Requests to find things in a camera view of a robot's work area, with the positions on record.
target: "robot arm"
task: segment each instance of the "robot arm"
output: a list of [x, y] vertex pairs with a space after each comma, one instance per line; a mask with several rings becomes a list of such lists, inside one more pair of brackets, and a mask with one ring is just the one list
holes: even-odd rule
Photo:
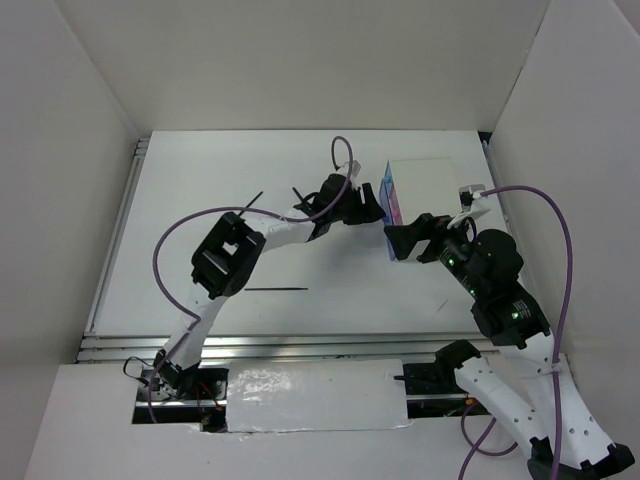
[[[244, 220], [228, 212], [213, 226], [191, 258], [191, 276], [198, 288], [192, 289], [189, 307], [198, 314], [200, 322], [192, 328], [193, 319], [183, 315], [154, 361], [154, 366], [160, 365], [158, 373], [172, 396], [181, 397], [193, 387], [204, 342], [218, 313], [229, 297], [244, 288], [260, 255], [285, 245], [313, 241], [338, 221], [359, 225], [384, 217], [371, 185], [355, 186], [355, 175], [359, 171], [356, 164], [339, 202], [326, 215], [309, 220], [336, 198], [346, 181], [346, 171], [346, 167], [342, 167], [331, 174], [317, 193], [302, 199], [283, 217], [288, 220], [271, 217]], [[185, 335], [186, 340], [173, 358], [165, 359], [167, 352]]]
[[[480, 332], [514, 366], [533, 402], [530, 410], [535, 412], [530, 413], [536, 414], [524, 418], [539, 416], [538, 425], [533, 431], [523, 430], [534, 427], [529, 423], [533, 420], [525, 423], [520, 418], [527, 409], [526, 402], [518, 400], [503, 382], [496, 383], [495, 376], [479, 373], [485, 369], [480, 368], [475, 355], [455, 363], [456, 384], [483, 404], [486, 402], [487, 409], [512, 433], [520, 447], [529, 450], [533, 478], [548, 478], [553, 458], [550, 445], [555, 440], [556, 427], [551, 363], [554, 339], [540, 306], [518, 282], [524, 262], [513, 238], [499, 230], [484, 230], [469, 241], [464, 228], [451, 217], [430, 214], [420, 215], [407, 226], [387, 226], [385, 233], [399, 260], [406, 259], [418, 241], [429, 240], [417, 260], [440, 261], [474, 298], [471, 312]], [[559, 478], [600, 479], [632, 465], [629, 449], [615, 444], [595, 422], [576, 389], [566, 360], [553, 368], [559, 370], [564, 412]], [[526, 447], [520, 443], [525, 439]]]

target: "gray wall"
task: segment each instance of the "gray wall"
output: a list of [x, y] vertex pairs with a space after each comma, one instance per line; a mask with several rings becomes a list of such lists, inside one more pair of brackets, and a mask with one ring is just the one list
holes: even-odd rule
[[57, 0], [143, 134], [491, 130], [548, 0]]
[[22, 478], [80, 341], [134, 133], [47, 0], [0, 14], [0, 465]]
[[[554, 0], [491, 140], [502, 185], [560, 204], [575, 250], [565, 350], [615, 441], [640, 451], [640, 37], [612, 1]], [[550, 208], [504, 195], [536, 292], [557, 323], [566, 255]], [[637, 478], [637, 468], [626, 478]]]

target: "purple cable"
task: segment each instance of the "purple cable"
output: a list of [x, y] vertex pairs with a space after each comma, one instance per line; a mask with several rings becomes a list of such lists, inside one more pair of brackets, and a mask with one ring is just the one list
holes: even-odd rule
[[[471, 437], [469, 437], [469, 434], [467, 433], [467, 427], [465, 426], [465, 421], [467, 419], [467, 416], [471, 412], [471, 410], [473, 410], [477, 405], [479, 405], [478, 402], [473, 402], [471, 405], [469, 405], [464, 411], [464, 413], [462, 414], [462, 417], [460, 418], [460, 430], [462, 430], [462, 435], [464, 436], [464, 439], [467, 441], [467, 443], [471, 447], [473, 447], [474, 443], [473, 443], [473, 440], [471, 440]], [[518, 444], [514, 442], [513, 445], [511, 445], [506, 450], [503, 450], [502, 452], [489, 452], [487, 450], [481, 449], [480, 445], [478, 445], [478, 448], [476, 449], [476, 451], [478, 453], [481, 453], [482, 455], [486, 455], [487, 457], [502, 457], [504, 455], [508, 455], [509, 453], [513, 452], [516, 448], [518, 448]]]
[[460, 473], [458, 474], [458, 480], [464, 480], [464, 474], [467, 471], [467, 467], [469, 466], [469, 462], [471, 461], [471, 458], [480, 449], [480, 445], [489, 436], [489, 433], [491, 433], [491, 429], [495, 424], [496, 424], [496, 419], [492, 418], [491, 421], [489, 422], [489, 426], [487, 427], [487, 429], [484, 432], [482, 432], [482, 435], [480, 435], [480, 438], [478, 439], [478, 441], [474, 443], [473, 446], [471, 447], [471, 450], [469, 450], [467, 457], [464, 459], [464, 462], [462, 462], [462, 467], [460, 468]]
[[222, 213], [222, 212], [228, 212], [228, 211], [257, 213], [257, 214], [260, 214], [260, 215], [266, 215], [268, 217], [281, 219], [281, 220], [284, 220], [284, 221], [289, 222], [289, 223], [312, 222], [312, 221], [317, 220], [318, 218], [326, 215], [340, 201], [340, 198], [342, 198], [342, 195], [344, 195], [344, 192], [347, 191], [347, 187], [349, 186], [349, 179], [351, 178], [351, 173], [353, 171], [353, 149], [351, 148], [351, 144], [349, 143], [349, 141], [346, 138], [342, 137], [342, 136], [338, 135], [338, 136], [334, 137], [334, 139], [331, 142], [331, 160], [332, 160], [333, 164], [336, 165], [336, 159], [335, 159], [334, 150], [335, 150], [335, 144], [336, 144], [336, 142], [338, 140], [342, 141], [346, 145], [347, 150], [349, 151], [349, 167], [347, 169], [346, 179], [345, 179], [344, 184], [342, 185], [342, 188], [340, 189], [340, 191], [336, 195], [336, 198], [334, 198], [331, 201], [331, 203], [329, 203], [329, 205], [327, 205], [323, 210], [321, 210], [320, 212], [316, 213], [315, 215], [312, 215], [311, 217], [308, 217], [308, 218], [289, 218], [289, 217], [284, 217], [284, 216], [282, 216], [280, 214], [277, 214], [277, 213], [274, 213], [274, 212], [270, 212], [268, 210], [262, 210], [262, 209], [259, 209], [259, 208], [250, 208], [250, 207], [216, 207], [216, 208], [208, 208], [206, 210], [201, 210], [199, 212], [195, 212], [195, 213], [192, 213], [191, 215], [187, 215], [186, 217], [181, 218], [176, 223], [171, 225], [160, 236], [160, 239], [158, 240], [158, 243], [156, 243], [156, 246], [153, 249], [153, 259], [152, 259], [152, 262], [151, 262], [152, 268], [153, 268], [153, 277], [155, 278], [155, 281], [158, 284], [158, 287], [160, 288], [160, 291], [162, 292], [162, 294], [166, 297], [167, 300], [169, 300], [169, 303], [171, 303], [171, 305], [176, 307], [178, 310], [180, 310], [185, 315], [188, 315], [189, 317], [193, 318], [193, 322], [191, 322], [191, 324], [187, 327], [187, 331], [184, 333], [184, 335], [182, 335], [182, 337], [180, 337], [180, 339], [176, 342], [176, 344], [173, 346], [173, 348], [167, 352], [167, 354], [164, 356], [164, 358], [162, 360], [160, 360], [160, 362], [158, 362], [158, 365], [155, 366], [155, 368], [153, 369], [153, 372], [151, 373], [151, 378], [149, 379], [149, 387], [148, 387], [147, 407], [149, 409], [149, 416], [151, 417], [151, 421], [153, 423], [158, 423], [158, 419], [156, 418], [156, 416], [155, 416], [155, 414], [153, 412], [153, 405], [152, 405], [152, 400], [151, 400], [151, 397], [152, 397], [152, 394], [153, 394], [153, 380], [156, 378], [156, 376], [160, 372], [160, 369], [162, 368], [162, 366], [166, 362], [171, 360], [171, 358], [173, 358], [173, 356], [178, 352], [178, 350], [180, 350], [180, 348], [182, 348], [182, 345], [184, 344], [184, 342], [187, 339], [187, 337], [189, 336], [189, 334], [193, 331], [194, 328], [196, 328], [196, 326], [198, 326], [198, 324], [200, 323], [200, 320], [201, 320], [200, 316], [197, 313], [189, 310], [187, 307], [182, 305], [178, 300], [176, 300], [176, 298], [173, 295], [171, 295], [171, 292], [169, 292], [169, 290], [165, 286], [164, 282], [162, 281], [162, 278], [160, 277], [160, 270], [158, 268], [158, 257], [160, 255], [160, 249], [162, 248], [162, 245], [167, 240], [169, 235], [171, 235], [171, 233], [173, 233], [174, 230], [176, 230], [178, 227], [180, 227], [184, 223], [186, 223], [186, 222], [188, 222], [190, 220], [193, 220], [194, 218], [199, 218], [199, 217], [202, 217], [204, 215], [209, 215], [209, 214], [212, 214], [212, 213]]
[[[564, 218], [564, 215], [560, 211], [558, 204], [542, 190], [527, 185], [511, 185], [508, 187], [498, 187], [493, 190], [487, 190], [482, 192], [483, 197], [494, 195], [496, 193], [512, 192], [512, 191], [525, 191], [535, 193], [536, 195], [544, 198], [556, 213], [562, 232], [564, 233], [564, 240], [567, 247], [567, 280], [564, 287], [564, 298], [562, 299], [562, 308], [560, 310], [560, 317], [558, 318], [558, 328], [556, 329], [556, 337], [553, 345], [552, 364], [556, 365], [560, 361], [560, 345], [562, 343], [562, 335], [564, 333], [564, 326], [567, 320], [567, 311], [569, 310], [569, 299], [571, 297], [571, 286], [573, 284], [573, 244], [571, 243], [571, 233], [569, 232], [569, 226]], [[552, 372], [553, 379], [553, 397], [556, 410], [556, 438], [553, 448], [553, 463], [551, 464], [551, 476], [550, 480], [557, 480], [558, 470], [560, 468], [560, 451], [562, 449], [562, 402], [560, 398], [560, 376], [558, 372]]]

